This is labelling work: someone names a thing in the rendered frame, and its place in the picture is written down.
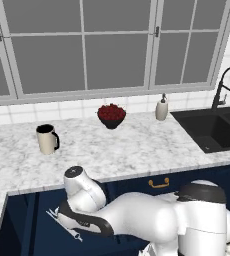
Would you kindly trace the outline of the navy drawer front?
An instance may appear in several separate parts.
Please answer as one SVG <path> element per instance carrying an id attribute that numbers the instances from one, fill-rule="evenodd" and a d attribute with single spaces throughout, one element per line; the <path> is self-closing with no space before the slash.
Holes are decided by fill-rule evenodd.
<path id="1" fill-rule="evenodd" d="M 111 202 L 128 192 L 140 192 L 153 196 L 176 192 L 181 186 L 203 178 L 204 176 L 199 170 L 155 174 L 106 182 L 104 189 L 108 201 Z"/>

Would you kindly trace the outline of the navy open drawer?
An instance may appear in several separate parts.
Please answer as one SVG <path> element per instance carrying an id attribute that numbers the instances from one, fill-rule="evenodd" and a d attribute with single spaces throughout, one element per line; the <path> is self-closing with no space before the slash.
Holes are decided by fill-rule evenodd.
<path id="1" fill-rule="evenodd" d="M 147 242 L 133 236 L 101 237 L 80 231 L 75 239 L 46 211 L 65 190 L 9 196 L 0 229 L 0 256 L 138 256 Z"/>

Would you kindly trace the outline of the black bowl of red fruit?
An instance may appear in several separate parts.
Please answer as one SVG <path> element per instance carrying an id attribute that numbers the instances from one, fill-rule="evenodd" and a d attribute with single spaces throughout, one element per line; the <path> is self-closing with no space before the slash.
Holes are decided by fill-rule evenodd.
<path id="1" fill-rule="evenodd" d="M 124 120 L 126 111 L 116 104 L 102 105 L 97 112 L 100 121 L 108 129 L 116 129 Z"/>

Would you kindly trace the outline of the cream soap dispenser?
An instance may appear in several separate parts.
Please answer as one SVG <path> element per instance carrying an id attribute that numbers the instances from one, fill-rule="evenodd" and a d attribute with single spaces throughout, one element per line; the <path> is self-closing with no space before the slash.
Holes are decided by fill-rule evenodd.
<path id="1" fill-rule="evenodd" d="M 161 100 L 157 103 L 156 106 L 156 119 L 159 121 L 164 121 L 167 117 L 168 114 L 168 102 L 167 102 L 167 97 L 166 94 L 162 94 Z"/>

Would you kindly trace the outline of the grey framed window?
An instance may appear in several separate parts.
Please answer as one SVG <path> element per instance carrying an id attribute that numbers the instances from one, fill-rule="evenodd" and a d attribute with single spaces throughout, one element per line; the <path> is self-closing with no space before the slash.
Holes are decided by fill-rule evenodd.
<path id="1" fill-rule="evenodd" d="M 0 105 L 210 90 L 229 31 L 230 0 L 0 0 Z"/>

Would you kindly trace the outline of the black sink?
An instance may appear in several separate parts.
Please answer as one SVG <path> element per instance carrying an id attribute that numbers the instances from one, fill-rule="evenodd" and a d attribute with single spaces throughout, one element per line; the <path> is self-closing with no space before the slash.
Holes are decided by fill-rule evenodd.
<path id="1" fill-rule="evenodd" d="M 230 107 L 172 112 L 205 153 L 230 151 Z"/>

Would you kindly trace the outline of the black tap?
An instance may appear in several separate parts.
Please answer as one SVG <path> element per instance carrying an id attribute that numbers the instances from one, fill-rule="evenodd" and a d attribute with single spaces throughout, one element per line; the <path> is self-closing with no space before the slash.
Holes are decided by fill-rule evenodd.
<path id="1" fill-rule="evenodd" d="M 224 84 L 224 77 L 225 75 L 230 71 L 230 67 L 228 67 L 222 74 L 221 76 L 221 79 L 218 83 L 218 88 L 217 88 L 217 91 L 216 91 L 216 94 L 214 96 L 214 99 L 213 99 L 213 102 L 212 102 L 212 106 L 211 106 L 211 109 L 213 111 L 215 111 L 217 109 L 217 107 L 219 105 L 222 105 L 226 100 L 224 99 L 223 101 L 220 100 L 220 93 L 221 93 L 221 90 L 224 88 L 226 89 L 227 91 L 230 92 L 230 88 L 228 86 L 226 86 Z"/>

